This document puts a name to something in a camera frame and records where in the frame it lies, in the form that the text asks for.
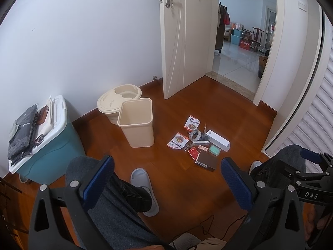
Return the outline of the red crate in hallway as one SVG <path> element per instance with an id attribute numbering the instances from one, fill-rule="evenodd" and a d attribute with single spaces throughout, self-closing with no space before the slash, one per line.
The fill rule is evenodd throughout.
<path id="1" fill-rule="evenodd" d="M 242 49 L 249 50 L 249 49 L 250 49 L 250 46 L 251 46 L 251 43 L 250 43 L 248 40 L 241 39 L 241 40 L 240 40 L 240 44 L 239 44 L 239 46 L 240 46 Z"/>

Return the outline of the small brown box on lid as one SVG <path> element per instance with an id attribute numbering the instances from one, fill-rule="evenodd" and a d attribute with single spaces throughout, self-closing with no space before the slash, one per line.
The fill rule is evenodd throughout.
<path id="1" fill-rule="evenodd" d="M 37 116 L 37 122 L 36 122 L 37 125 L 41 125 L 45 122 L 48 115 L 48 110 L 49 110 L 48 106 L 44 106 L 43 108 L 40 109 Z"/>

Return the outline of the teal bin in hallway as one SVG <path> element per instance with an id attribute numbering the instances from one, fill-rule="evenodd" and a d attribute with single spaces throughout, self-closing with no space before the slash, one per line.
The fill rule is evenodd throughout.
<path id="1" fill-rule="evenodd" d="M 243 30 L 233 29 L 231 34 L 231 43 L 239 46 L 243 36 L 244 36 Z"/>

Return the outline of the white louvered closet door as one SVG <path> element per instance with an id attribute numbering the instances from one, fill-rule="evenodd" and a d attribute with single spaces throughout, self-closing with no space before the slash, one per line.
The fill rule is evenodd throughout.
<path id="1" fill-rule="evenodd" d="M 299 69 L 262 149 L 269 157 L 289 145 L 332 154 L 332 25 L 322 14 L 310 28 Z"/>

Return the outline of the beige square trash bin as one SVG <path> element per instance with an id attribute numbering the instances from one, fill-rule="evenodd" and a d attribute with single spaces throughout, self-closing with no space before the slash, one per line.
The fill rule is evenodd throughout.
<path id="1" fill-rule="evenodd" d="M 150 98 L 123 102 L 117 124 L 130 147 L 144 148 L 154 145 L 153 109 Z"/>

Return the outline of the orange snack packet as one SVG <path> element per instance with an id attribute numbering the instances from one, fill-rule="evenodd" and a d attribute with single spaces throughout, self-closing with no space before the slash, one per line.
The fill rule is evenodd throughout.
<path id="1" fill-rule="evenodd" d="M 189 118 L 187 119 L 183 127 L 188 131 L 194 131 L 198 128 L 199 125 L 200 125 L 200 120 L 193 117 L 192 115 L 189 115 Z"/>
<path id="2" fill-rule="evenodd" d="M 185 147 L 189 138 L 182 135 L 181 133 L 177 133 L 172 140 L 167 144 L 167 146 L 171 149 L 181 150 Z"/>

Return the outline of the tape roll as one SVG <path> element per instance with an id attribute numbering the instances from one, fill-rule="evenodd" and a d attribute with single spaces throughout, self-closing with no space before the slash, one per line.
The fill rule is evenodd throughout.
<path id="1" fill-rule="evenodd" d="M 190 141 L 199 141 L 200 138 L 201 138 L 201 131 L 199 131 L 198 129 L 193 130 L 189 134 L 189 140 Z"/>

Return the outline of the white slipper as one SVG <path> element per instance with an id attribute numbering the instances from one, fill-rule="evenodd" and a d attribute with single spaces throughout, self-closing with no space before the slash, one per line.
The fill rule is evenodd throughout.
<path id="1" fill-rule="evenodd" d="M 135 187 L 141 187 L 146 190 L 152 199 L 151 208 L 143 214 L 147 217 L 156 216 L 159 213 L 159 205 L 155 198 L 148 172 L 143 168 L 134 169 L 130 176 L 130 183 Z"/>
<path id="2" fill-rule="evenodd" d="M 251 174 L 251 172 L 260 165 L 262 165 L 261 161 L 258 161 L 258 160 L 254 161 L 250 166 L 248 174 Z"/>

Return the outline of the right white slipper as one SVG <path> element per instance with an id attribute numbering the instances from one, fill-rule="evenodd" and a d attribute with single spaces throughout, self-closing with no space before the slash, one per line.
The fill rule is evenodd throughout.
<path id="1" fill-rule="evenodd" d="M 262 165 L 261 161 L 258 161 L 258 160 L 254 161 L 250 166 L 248 174 L 251 174 L 251 172 L 260 165 Z"/>

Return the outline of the cream round lidded bucket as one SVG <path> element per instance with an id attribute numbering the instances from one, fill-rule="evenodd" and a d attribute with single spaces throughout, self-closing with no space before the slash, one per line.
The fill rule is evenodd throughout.
<path id="1" fill-rule="evenodd" d="M 135 85 L 120 85 L 112 88 L 99 97 L 97 101 L 97 109 L 99 112 L 106 115 L 112 124 L 117 125 L 123 102 L 138 99 L 141 95 L 141 89 Z"/>

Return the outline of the right leg dark trousers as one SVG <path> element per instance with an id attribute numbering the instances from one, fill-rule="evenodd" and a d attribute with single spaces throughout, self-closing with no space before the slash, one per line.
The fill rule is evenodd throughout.
<path id="1" fill-rule="evenodd" d="M 305 159 L 300 156 L 301 149 L 302 147 L 299 145 L 289 145 L 255 168 L 249 175 L 255 182 L 263 181 L 268 187 L 285 189 L 289 185 L 290 180 L 279 172 L 278 164 L 284 162 L 305 173 Z"/>

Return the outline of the wooden chair in hallway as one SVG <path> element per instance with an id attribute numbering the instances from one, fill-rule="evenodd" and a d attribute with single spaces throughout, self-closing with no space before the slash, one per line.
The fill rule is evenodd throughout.
<path id="1" fill-rule="evenodd" d="M 252 34 L 251 34 L 250 48 L 254 52 L 257 52 L 258 48 L 261 46 L 261 39 L 262 39 L 263 33 L 264 33 L 264 30 L 262 30 L 258 27 L 253 27 L 253 31 L 252 31 Z"/>

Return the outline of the red cigarette pack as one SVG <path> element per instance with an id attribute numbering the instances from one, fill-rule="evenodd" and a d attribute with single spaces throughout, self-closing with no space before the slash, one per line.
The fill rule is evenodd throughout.
<path id="1" fill-rule="evenodd" d="M 192 147 L 192 148 L 188 149 L 187 152 L 189 153 L 189 155 L 191 156 L 193 161 L 196 162 L 200 155 L 200 152 L 196 149 L 196 147 Z"/>

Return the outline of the black bristle hair brush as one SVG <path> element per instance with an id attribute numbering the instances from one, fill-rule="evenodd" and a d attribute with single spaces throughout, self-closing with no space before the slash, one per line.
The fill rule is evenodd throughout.
<path id="1" fill-rule="evenodd" d="M 202 133 L 199 140 L 200 141 L 209 141 L 209 136 L 205 133 Z"/>

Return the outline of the green white small box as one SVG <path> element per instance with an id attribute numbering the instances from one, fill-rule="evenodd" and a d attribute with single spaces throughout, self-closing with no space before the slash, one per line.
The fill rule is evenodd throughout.
<path id="1" fill-rule="evenodd" d="M 219 156 L 221 149 L 215 145 L 211 145 L 208 151 L 215 156 Z"/>

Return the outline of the long white carton box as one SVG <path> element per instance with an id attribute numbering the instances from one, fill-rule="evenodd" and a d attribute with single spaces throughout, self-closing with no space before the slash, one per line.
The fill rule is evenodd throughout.
<path id="1" fill-rule="evenodd" d="M 228 152 L 230 150 L 230 142 L 224 137 L 221 137 L 219 134 L 215 133 L 212 130 L 208 130 L 206 132 L 206 135 L 208 136 L 209 141 L 213 145 L 217 146 L 225 152 Z"/>

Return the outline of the white bedroom door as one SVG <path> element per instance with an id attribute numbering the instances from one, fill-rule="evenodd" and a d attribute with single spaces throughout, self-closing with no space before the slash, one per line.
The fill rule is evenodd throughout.
<path id="1" fill-rule="evenodd" d="M 219 0 L 160 0 L 164 99 L 212 69 Z"/>

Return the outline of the left leg grey trousers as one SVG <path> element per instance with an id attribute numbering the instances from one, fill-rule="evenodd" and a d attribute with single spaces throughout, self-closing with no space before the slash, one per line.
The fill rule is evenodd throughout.
<path id="1" fill-rule="evenodd" d="M 146 190 L 114 173 L 88 214 L 113 249 L 172 249 L 139 216 L 151 206 L 152 199 Z"/>

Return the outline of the teal storage box white lid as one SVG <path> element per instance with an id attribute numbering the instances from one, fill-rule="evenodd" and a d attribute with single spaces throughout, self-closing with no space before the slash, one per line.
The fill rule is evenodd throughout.
<path id="1" fill-rule="evenodd" d="M 15 165 L 9 161 L 10 173 L 47 185 L 65 175 L 73 158 L 85 155 L 81 139 L 68 118 L 64 97 L 52 98 L 51 105 L 53 128 L 45 136 L 37 137 L 38 146 L 31 155 Z"/>

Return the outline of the black folded garment bag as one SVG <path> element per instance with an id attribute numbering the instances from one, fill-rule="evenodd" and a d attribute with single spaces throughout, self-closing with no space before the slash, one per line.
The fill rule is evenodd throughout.
<path id="1" fill-rule="evenodd" d="M 37 116 L 38 109 L 37 105 L 34 104 L 15 121 L 7 153 L 11 166 L 14 166 L 22 158 L 32 153 Z"/>

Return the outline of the left white slipper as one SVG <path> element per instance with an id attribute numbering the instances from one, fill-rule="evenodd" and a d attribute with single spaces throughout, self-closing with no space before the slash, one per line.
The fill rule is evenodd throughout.
<path id="1" fill-rule="evenodd" d="M 147 217 L 156 216 L 159 213 L 159 205 L 155 198 L 148 172 L 143 168 L 134 169 L 130 176 L 130 183 L 135 187 L 141 187 L 146 190 L 152 199 L 151 208 L 143 214 Z"/>

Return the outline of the cream folded cloth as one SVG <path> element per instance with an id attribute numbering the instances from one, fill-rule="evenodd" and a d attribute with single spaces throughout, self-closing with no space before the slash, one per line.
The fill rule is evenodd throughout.
<path id="1" fill-rule="evenodd" d="M 44 106 L 48 106 L 48 115 L 45 120 L 45 122 L 41 125 L 37 125 L 37 137 L 43 135 L 46 137 L 46 135 L 53 129 L 54 122 L 53 122 L 53 116 L 54 116 L 54 102 L 52 98 L 49 98 Z"/>

